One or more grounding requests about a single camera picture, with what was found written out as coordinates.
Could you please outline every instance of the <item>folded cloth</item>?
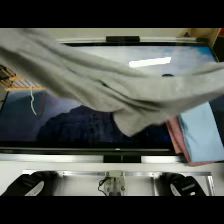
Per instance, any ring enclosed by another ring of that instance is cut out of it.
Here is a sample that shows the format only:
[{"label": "folded cloth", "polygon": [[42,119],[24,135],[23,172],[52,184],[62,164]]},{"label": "folded cloth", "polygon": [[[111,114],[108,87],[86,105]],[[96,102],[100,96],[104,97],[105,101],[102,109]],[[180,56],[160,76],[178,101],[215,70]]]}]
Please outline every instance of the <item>folded cloth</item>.
[{"label": "folded cloth", "polygon": [[181,113],[179,120],[191,162],[224,160],[224,148],[209,103]]},{"label": "folded cloth", "polygon": [[181,131],[180,123],[178,117],[171,118],[166,122],[168,132],[173,143],[174,150],[176,154],[183,153],[185,159],[187,160],[189,166],[202,166],[210,164],[211,162],[191,162],[190,155],[188,153],[186,144],[184,142],[183,133]]},{"label": "folded cloth", "polygon": [[0,29],[0,61],[51,93],[113,112],[127,136],[224,93],[224,64],[181,77],[150,74],[57,43],[41,29]]}]

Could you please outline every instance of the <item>dark blue cloth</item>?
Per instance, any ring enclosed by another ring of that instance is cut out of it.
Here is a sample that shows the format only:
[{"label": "dark blue cloth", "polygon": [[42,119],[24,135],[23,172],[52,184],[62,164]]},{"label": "dark blue cloth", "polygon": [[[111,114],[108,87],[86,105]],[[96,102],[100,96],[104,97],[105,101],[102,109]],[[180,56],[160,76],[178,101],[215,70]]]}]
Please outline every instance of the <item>dark blue cloth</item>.
[{"label": "dark blue cloth", "polygon": [[40,128],[37,141],[73,143],[74,147],[173,149],[165,124],[151,125],[127,137],[117,128],[112,113],[94,111],[85,106],[49,119]]}]

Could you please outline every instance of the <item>white cord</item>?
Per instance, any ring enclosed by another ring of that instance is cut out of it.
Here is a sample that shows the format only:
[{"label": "white cord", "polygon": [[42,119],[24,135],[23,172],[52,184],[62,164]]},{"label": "white cord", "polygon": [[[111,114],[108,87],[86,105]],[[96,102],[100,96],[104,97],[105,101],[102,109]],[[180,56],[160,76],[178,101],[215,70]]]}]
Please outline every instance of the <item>white cord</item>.
[{"label": "white cord", "polygon": [[31,89],[30,89],[30,96],[31,96],[31,98],[32,98],[32,100],[31,100],[31,102],[30,102],[31,109],[32,109],[33,113],[37,116],[37,113],[36,113],[36,111],[35,111],[34,108],[33,108],[34,97],[33,97],[33,92],[32,92],[32,86],[31,86]]}]

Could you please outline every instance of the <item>black border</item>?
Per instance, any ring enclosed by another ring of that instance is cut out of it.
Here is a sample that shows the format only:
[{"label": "black border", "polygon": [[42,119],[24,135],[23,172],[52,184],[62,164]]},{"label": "black border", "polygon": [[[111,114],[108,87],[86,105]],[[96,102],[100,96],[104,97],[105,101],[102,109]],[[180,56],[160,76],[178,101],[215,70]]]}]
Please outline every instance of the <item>black border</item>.
[{"label": "black border", "polygon": [[[210,48],[208,43],[205,42],[195,42],[195,43],[183,43],[183,42],[95,42],[95,43],[63,43],[70,47],[87,47],[87,46],[203,46],[208,47],[217,61],[217,57],[214,51]],[[8,93],[5,96],[1,112],[4,109],[5,101],[7,99]],[[38,154],[38,155],[138,155],[138,156],[176,156],[173,149],[170,151],[157,151],[153,149],[138,149],[136,148],[119,148],[119,151],[114,148],[74,148],[74,143],[56,143],[55,145],[45,146],[37,142],[0,142],[0,147],[5,147],[0,149],[0,153],[7,154]]]}]

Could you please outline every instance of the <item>wire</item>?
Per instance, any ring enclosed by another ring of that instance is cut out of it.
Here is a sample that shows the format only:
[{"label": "wire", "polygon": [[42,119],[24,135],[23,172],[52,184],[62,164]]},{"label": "wire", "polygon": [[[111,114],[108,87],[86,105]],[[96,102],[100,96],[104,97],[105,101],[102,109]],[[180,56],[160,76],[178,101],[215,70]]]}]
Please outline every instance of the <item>wire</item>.
[{"label": "wire", "polygon": [[32,92],[32,86],[31,86],[31,89],[30,89],[30,96],[32,98],[32,100],[30,102],[31,109],[32,109],[33,113],[37,116],[37,113],[36,113],[36,111],[33,108],[34,96],[33,96],[33,92]]},{"label": "wire", "polygon": [[99,186],[98,186],[98,191],[102,192],[105,196],[107,196],[107,194],[104,191],[100,190],[100,187],[109,179],[110,177],[105,177],[103,180],[99,182]]}]

